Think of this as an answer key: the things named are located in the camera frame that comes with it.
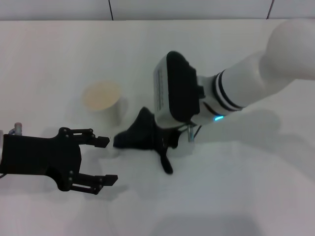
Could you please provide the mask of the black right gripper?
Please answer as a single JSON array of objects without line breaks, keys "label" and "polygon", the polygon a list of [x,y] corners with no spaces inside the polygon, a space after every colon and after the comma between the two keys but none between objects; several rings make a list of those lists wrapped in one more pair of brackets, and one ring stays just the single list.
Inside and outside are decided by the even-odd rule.
[{"label": "black right gripper", "polygon": [[[96,148],[105,148],[110,142],[108,137],[96,136],[89,129],[64,129],[65,136],[72,138],[78,145],[91,145]],[[181,131],[178,128],[161,128],[155,124],[154,147],[156,150],[177,148]],[[117,175],[92,176],[78,174],[72,182],[70,190],[97,195],[104,186],[113,186],[118,180]]]}]

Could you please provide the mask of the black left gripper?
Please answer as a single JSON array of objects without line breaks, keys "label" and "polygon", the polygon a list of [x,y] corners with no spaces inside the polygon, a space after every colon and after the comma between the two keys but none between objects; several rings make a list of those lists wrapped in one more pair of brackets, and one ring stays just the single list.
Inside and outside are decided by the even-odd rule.
[{"label": "black left gripper", "polygon": [[9,175],[48,176],[60,191],[69,191],[79,174],[81,151],[68,128],[53,138],[5,134],[1,172]]}]

